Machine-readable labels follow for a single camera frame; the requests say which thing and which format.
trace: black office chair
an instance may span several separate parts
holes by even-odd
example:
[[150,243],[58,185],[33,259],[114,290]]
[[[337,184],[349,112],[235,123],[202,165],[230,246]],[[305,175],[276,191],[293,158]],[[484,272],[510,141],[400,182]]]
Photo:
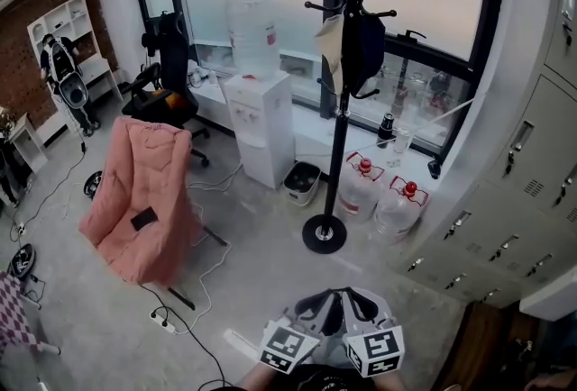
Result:
[[[167,123],[184,129],[184,123],[198,112],[198,101],[188,90],[188,41],[181,27],[182,14],[163,14],[160,18],[158,35],[144,34],[142,45],[154,56],[160,51],[160,64],[153,63],[141,72],[123,93],[132,93],[131,101],[123,108],[123,114],[151,123]],[[149,83],[155,91],[143,88]],[[210,137],[206,128],[192,132],[192,138]],[[209,165],[208,157],[199,150],[193,156],[202,159],[201,165]]]

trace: black bottle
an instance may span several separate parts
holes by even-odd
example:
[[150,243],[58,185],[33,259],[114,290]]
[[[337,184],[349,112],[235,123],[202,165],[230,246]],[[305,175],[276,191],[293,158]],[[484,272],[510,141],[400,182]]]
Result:
[[382,122],[380,123],[377,146],[379,146],[382,150],[387,148],[387,146],[390,144],[390,142],[382,142],[382,141],[388,141],[393,137],[394,121],[395,118],[393,117],[393,114],[386,113],[382,119]]

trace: brick wall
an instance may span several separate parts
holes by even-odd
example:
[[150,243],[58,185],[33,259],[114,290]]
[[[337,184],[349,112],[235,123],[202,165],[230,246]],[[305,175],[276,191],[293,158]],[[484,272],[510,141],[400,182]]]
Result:
[[[0,105],[20,117],[28,113],[32,125],[40,127],[56,113],[47,85],[40,79],[40,68],[28,36],[28,25],[67,0],[14,0],[0,11]],[[99,0],[87,0],[90,21],[100,52],[112,70],[118,68]],[[77,42],[82,61],[96,51],[90,35]]]

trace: checkered cloth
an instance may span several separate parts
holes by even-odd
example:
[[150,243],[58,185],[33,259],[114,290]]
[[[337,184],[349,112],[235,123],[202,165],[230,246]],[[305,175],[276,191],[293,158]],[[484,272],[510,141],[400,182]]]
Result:
[[20,297],[20,281],[0,271],[0,360],[9,344],[38,347]]

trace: pink armchair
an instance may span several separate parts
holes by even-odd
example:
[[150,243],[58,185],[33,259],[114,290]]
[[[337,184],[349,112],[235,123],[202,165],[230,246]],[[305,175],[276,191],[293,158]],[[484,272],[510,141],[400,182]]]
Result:
[[[185,184],[190,150],[190,132],[124,117],[114,122],[102,181],[80,231],[128,282],[169,286],[200,234]],[[137,231],[131,220],[149,207],[158,221]]]

